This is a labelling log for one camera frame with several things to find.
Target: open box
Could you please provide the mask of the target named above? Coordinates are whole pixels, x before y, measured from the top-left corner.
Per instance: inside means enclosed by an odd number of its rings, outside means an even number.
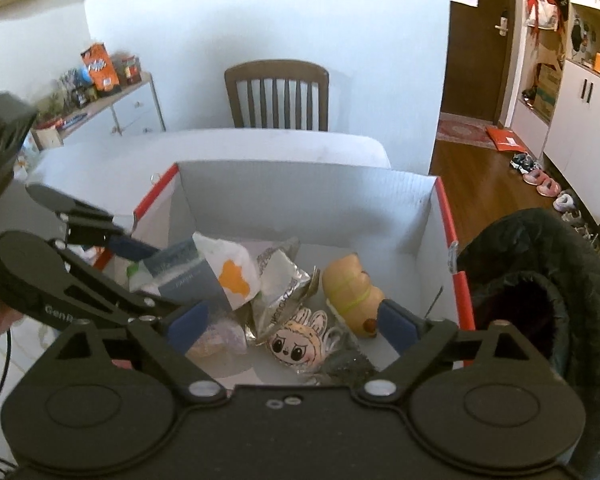
[[[355,251],[386,297],[418,316],[474,329],[466,279],[455,272],[456,232],[437,177],[304,162],[181,162],[135,213],[133,236],[159,248],[195,231],[244,242],[298,237],[295,261],[305,270],[324,269]],[[106,253],[96,266],[123,283],[127,264]],[[325,305],[320,288],[306,306]],[[381,335],[360,346],[378,369],[397,358]],[[195,363],[227,388],[299,381],[264,347]]]

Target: red rug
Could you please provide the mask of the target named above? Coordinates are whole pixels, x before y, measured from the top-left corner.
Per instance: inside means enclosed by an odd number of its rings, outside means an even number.
[[[478,146],[479,148],[489,148],[490,150],[496,149],[484,126],[475,126],[474,124],[461,123],[460,121],[440,119],[438,121],[436,139]]]

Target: screw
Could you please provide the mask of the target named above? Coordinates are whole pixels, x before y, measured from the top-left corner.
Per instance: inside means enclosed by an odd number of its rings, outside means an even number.
[[[285,403],[278,399],[269,399],[266,402],[266,407],[272,410],[281,410],[285,407]]]
[[[215,397],[222,391],[222,386],[214,381],[196,381],[189,385],[189,393],[194,397]]]
[[[285,404],[287,406],[298,406],[302,404],[302,399],[296,396],[285,397]]]
[[[391,381],[384,379],[376,379],[365,384],[365,391],[374,397],[389,397],[392,396],[398,387]]]

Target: black puffer coat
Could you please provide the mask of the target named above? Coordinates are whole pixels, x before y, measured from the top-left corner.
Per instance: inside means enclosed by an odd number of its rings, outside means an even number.
[[[476,327],[509,319],[579,394],[587,413],[571,458],[600,479],[600,257],[552,211],[527,209],[462,251]]]

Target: wooden chair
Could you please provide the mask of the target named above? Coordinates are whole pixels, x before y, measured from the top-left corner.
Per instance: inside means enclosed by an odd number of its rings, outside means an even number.
[[[272,80],[272,112],[273,124],[267,125],[267,99],[265,81]],[[260,81],[260,117],[263,128],[280,127],[280,106],[278,104],[278,81],[284,81],[284,121],[285,128],[291,126],[291,99],[289,82],[296,82],[296,129],[302,124],[302,96],[300,83],[307,83],[306,96],[306,129],[314,129],[314,96],[312,84],[318,85],[318,130],[326,132],[329,126],[329,73],[321,66],[306,61],[292,59],[271,59],[243,63],[234,66],[224,73],[226,91],[229,96],[231,114],[236,128],[244,128],[238,83],[247,82],[247,101],[251,128],[256,127],[256,112],[253,101],[253,81]]]

